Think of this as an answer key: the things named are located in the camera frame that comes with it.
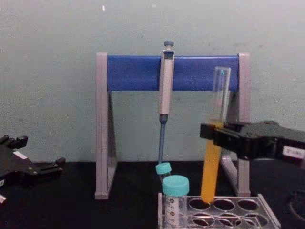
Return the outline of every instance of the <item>white label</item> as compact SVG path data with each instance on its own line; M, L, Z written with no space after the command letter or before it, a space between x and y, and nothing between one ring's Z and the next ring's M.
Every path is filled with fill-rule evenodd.
M291 157L298 158L298 159L304 159L305 150L293 148L293 147L289 147L289 146L284 146L283 155L291 156Z
M20 152L18 152L18 151L15 151L14 152L14 155L16 155L16 156L18 156L18 157L20 157L21 159L27 159L27 157L25 156L25 155L23 155L22 153L20 153Z
M165 218L168 224L179 226L179 198L166 197Z

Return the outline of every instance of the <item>black table surface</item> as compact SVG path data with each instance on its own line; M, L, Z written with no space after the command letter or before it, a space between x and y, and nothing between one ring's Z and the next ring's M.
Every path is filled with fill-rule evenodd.
M189 195L199 195L203 163L171 164L173 174L189 178ZM95 163L67 163L59 180L34 188L1 189L8 204L0 207L0 229L157 229L161 185L155 165L119 163L109 200L94 200ZM253 195L264 196L282 228L305 229L286 202L292 191L305 189L305 170L280 161L253 161L250 168ZM234 196L222 169L216 194Z

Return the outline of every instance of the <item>teal screw cap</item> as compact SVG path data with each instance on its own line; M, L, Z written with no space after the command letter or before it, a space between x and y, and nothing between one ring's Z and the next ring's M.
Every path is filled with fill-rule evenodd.
M156 165L156 170L158 175L162 175L171 172L172 167L169 162L164 162Z
M180 175L168 176L164 178L162 182L162 190L163 193L168 196L185 196L190 191L189 179Z

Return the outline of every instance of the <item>gray wall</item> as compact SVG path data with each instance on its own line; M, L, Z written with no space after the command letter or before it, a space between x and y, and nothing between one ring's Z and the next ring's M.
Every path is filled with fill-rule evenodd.
M249 52L252 121L305 130L302 0L4 0L0 3L0 135L30 136L35 161L94 156L95 53ZM120 160L156 160L156 92L113 94ZM175 92L166 135L170 160L201 160L199 122L211 93Z

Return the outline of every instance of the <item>gray stand frame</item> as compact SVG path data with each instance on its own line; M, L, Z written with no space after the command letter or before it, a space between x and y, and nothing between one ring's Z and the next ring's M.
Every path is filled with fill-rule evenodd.
M250 55L239 54L239 90L230 93L227 121L250 120ZM108 199L117 166L111 92L107 90L107 53L96 54L96 191L95 199ZM250 196L249 162L232 162L223 152L221 165L237 196Z

